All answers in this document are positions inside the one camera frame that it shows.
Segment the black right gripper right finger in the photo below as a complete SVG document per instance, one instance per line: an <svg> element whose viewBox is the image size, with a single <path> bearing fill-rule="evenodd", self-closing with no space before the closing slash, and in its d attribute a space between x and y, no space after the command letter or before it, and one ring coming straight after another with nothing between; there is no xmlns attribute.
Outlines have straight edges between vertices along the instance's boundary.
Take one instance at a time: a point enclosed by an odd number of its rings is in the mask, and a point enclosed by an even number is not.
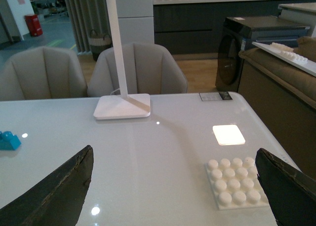
<svg viewBox="0 0 316 226"><path fill-rule="evenodd" d="M264 148L255 157L259 183L278 226L316 224L316 181Z"/></svg>

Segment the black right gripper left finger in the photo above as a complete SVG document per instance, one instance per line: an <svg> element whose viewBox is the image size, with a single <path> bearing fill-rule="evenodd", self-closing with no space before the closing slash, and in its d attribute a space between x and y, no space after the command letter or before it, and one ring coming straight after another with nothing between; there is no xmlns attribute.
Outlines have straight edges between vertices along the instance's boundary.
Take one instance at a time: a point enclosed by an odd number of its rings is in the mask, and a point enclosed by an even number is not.
<svg viewBox="0 0 316 226"><path fill-rule="evenodd" d="M0 210L2 226L74 226L92 178L93 148L88 145Z"/></svg>

